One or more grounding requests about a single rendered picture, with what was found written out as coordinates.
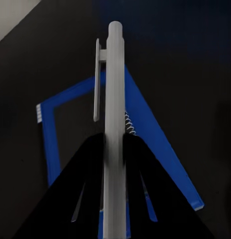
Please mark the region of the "folder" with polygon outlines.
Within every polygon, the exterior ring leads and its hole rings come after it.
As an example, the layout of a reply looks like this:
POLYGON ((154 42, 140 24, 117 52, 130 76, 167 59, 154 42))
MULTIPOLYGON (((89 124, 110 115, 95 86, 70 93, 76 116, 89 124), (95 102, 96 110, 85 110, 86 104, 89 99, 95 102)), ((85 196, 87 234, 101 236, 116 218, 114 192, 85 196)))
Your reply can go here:
MULTIPOLYGON (((124 66, 124 80, 125 112, 129 118, 131 128, 134 130, 134 135, 137 135, 144 140, 163 169, 167 172, 168 176, 187 199, 191 207, 193 207, 194 210, 203 208, 205 205, 200 195, 195 189, 194 184, 175 154, 126 66, 124 66)), ((100 86, 105 83, 106 69, 101 71, 100 86)), ((95 75, 76 83, 36 105, 45 194, 61 172, 53 109, 94 88, 95 75)), ((152 222, 158 222, 148 193, 145 195, 145 200, 149 219, 152 222)), ((104 211, 101 211, 99 215, 98 239, 103 239, 103 215, 104 211)), ((129 204, 126 202, 126 239, 130 238, 129 204)))

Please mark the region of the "notebook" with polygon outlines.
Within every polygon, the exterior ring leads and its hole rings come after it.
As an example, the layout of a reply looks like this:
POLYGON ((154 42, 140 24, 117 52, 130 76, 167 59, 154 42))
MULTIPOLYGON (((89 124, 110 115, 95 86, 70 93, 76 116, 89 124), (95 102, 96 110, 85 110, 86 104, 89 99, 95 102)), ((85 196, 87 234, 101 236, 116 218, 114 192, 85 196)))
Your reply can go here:
MULTIPOLYGON (((100 212, 104 210, 104 161, 105 161, 105 108, 106 108, 106 84, 100 86, 100 120, 94 121, 94 99, 95 89, 82 93, 81 95, 70 99, 53 109, 56 136, 58 143, 60 170, 66 167, 68 162, 84 143, 84 141, 100 132, 104 135, 104 157, 101 185, 100 212)), ((134 134, 131 128, 129 118, 125 115, 125 131, 134 134)), ((147 189, 143 181, 141 181, 144 194, 147 189)), ((86 183, 86 182, 85 182, 86 183)), ((80 194, 77 206, 72 216, 71 222, 78 217, 78 212, 83 196, 84 186, 80 194)), ((126 202, 128 202, 128 188, 126 180, 126 202)))

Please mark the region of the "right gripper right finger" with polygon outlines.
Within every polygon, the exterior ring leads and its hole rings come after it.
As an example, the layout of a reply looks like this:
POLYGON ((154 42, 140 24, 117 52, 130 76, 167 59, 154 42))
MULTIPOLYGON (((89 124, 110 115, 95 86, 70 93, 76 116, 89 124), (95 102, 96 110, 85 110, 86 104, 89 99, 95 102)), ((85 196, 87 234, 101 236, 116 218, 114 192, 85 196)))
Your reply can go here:
POLYGON ((144 140, 124 138, 130 239, 215 239, 144 140), (158 222, 149 219, 140 174, 158 222))

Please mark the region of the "pen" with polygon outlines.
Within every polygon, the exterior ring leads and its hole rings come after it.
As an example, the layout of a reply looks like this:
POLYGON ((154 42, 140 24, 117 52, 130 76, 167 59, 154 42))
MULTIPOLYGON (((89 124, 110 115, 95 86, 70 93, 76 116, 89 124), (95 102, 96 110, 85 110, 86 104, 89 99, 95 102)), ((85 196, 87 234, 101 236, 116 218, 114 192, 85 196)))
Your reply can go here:
POLYGON ((109 24, 106 49, 97 39, 94 121, 100 120, 101 63, 106 63, 103 239, 126 239, 124 39, 119 21, 109 24))

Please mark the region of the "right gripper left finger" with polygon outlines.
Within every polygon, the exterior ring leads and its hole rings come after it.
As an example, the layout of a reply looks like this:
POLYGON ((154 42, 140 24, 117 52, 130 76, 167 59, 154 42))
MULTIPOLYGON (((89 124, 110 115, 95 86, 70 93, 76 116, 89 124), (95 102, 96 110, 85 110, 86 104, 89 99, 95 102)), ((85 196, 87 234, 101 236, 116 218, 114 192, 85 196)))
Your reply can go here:
POLYGON ((103 157, 100 132, 84 141, 12 239, 98 239, 103 157))

